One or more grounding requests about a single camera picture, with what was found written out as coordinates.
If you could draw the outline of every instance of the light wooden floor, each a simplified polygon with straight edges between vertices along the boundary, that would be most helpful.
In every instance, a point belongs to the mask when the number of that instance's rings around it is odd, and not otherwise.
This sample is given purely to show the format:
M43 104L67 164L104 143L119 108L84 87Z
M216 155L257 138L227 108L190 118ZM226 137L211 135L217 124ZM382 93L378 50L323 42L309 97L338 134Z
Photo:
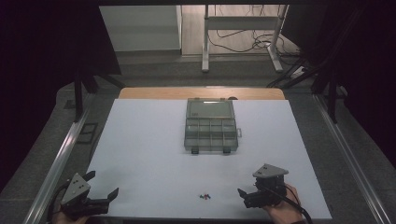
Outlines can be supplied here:
M274 5L216 5L209 6L209 16L276 16L278 6ZM194 55L202 54L202 45L204 41L204 16L205 6L182 6L182 54ZM261 41L271 41L271 33L273 31L245 31L239 34L230 35L227 37L220 37L229 35L237 31L209 31L210 40L216 45L222 45L229 49L236 51L244 51L251 49L254 43L253 36L267 35L260 38ZM280 52L284 50L290 53L298 53L298 47L292 44L287 38L281 36L278 39L277 47ZM234 52L229 49L221 48L210 44L210 54L230 54L242 53ZM243 53L248 54L267 54L266 49L252 49Z

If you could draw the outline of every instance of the metal desk leg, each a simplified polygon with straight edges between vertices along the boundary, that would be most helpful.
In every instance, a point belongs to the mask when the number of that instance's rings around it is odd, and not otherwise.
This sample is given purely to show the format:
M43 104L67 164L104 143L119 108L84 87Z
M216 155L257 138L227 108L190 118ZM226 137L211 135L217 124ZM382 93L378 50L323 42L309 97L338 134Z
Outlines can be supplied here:
M209 43L208 39L209 5L205 5L204 45L202 46L202 71L209 71Z
M276 55L276 41L279 37L280 29L282 28L283 20L285 19L287 5L282 5L280 9L280 14L277 18L276 28L274 30L273 39L271 41L271 45L267 48L268 53L270 54L271 60L273 61L275 70L277 72L283 72L282 65L280 64L279 58Z

